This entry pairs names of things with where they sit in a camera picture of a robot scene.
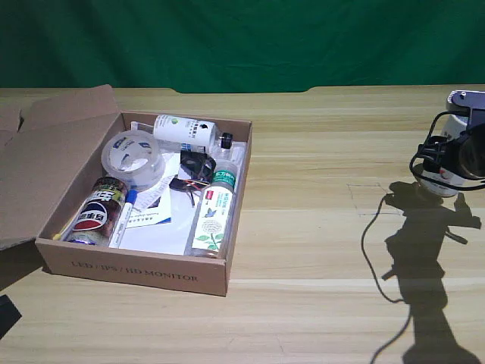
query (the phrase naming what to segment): can label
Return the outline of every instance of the can label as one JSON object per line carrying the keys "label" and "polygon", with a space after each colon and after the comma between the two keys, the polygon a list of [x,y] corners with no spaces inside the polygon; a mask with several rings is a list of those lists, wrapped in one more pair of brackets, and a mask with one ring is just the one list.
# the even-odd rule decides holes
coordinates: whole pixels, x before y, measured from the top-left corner
{"label": "can label", "polygon": [[108,220],[108,212],[99,202],[89,202],[82,210],[77,223],[74,225],[75,231],[93,230],[103,226]]}
{"label": "can label", "polygon": [[127,195],[127,185],[113,177],[99,178],[67,241],[108,246]]}

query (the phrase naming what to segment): wooden table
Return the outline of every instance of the wooden table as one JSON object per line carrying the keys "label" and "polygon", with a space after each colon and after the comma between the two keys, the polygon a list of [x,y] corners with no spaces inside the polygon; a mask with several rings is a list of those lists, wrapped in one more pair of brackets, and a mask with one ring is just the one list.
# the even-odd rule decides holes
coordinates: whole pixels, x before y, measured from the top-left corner
{"label": "wooden table", "polygon": [[[117,89],[122,109],[254,121],[228,296],[49,275],[33,246],[19,246],[0,255],[0,289],[23,315],[0,341],[0,362],[343,364],[377,356],[389,364],[426,355],[485,362],[483,232],[450,226],[468,243],[447,236],[440,249],[442,217],[453,215],[445,209],[454,211],[456,199],[420,205],[408,171],[433,116],[460,88],[485,86],[227,95]],[[62,91],[1,89],[0,103],[29,105]],[[380,295],[361,252],[363,231],[390,186],[394,197],[368,229],[365,249],[384,293],[405,294],[410,304]],[[465,199],[485,221],[483,192]],[[399,284],[380,278],[393,264],[388,247]],[[439,265],[423,259],[430,249]],[[415,320],[380,352],[410,307]]]}

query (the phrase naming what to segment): paper card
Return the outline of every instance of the paper card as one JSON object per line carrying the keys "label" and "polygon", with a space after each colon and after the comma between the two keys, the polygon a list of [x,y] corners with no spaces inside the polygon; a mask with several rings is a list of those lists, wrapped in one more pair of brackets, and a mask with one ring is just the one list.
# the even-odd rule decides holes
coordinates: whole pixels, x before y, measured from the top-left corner
{"label": "paper card", "polygon": [[171,195],[170,190],[166,189],[161,196],[143,212],[138,212],[134,209],[131,212],[127,228],[166,224],[168,222],[171,222]]}

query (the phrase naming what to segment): printed label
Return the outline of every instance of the printed label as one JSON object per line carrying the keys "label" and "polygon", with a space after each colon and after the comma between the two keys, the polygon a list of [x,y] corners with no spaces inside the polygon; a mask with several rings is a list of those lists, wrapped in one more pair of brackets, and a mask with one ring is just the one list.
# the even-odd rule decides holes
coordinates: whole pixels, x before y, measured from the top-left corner
{"label": "printed label", "polygon": [[153,135],[160,140],[180,143],[182,150],[205,152],[211,145],[213,129],[214,123],[210,121],[159,115]]}
{"label": "printed label", "polygon": [[236,185],[236,176],[230,171],[217,171],[214,173],[214,179],[212,180],[212,183],[214,182],[225,182],[234,188]]}
{"label": "printed label", "polygon": [[215,186],[205,190],[192,248],[219,251],[232,199],[233,194],[225,187]]}
{"label": "printed label", "polygon": [[94,230],[103,226],[107,220],[105,207],[99,202],[90,202],[80,213],[74,231]]}

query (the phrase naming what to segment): box flap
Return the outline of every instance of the box flap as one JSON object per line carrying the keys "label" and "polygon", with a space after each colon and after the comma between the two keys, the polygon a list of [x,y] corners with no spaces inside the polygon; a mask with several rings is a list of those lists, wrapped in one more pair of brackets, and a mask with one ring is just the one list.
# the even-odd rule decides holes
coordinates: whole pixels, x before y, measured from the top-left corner
{"label": "box flap", "polygon": [[119,112],[111,86],[69,92],[34,102],[20,132]]}
{"label": "box flap", "polygon": [[105,138],[123,129],[118,116],[45,127],[12,139],[0,153],[0,246],[39,236],[93,151],[100,158]]}

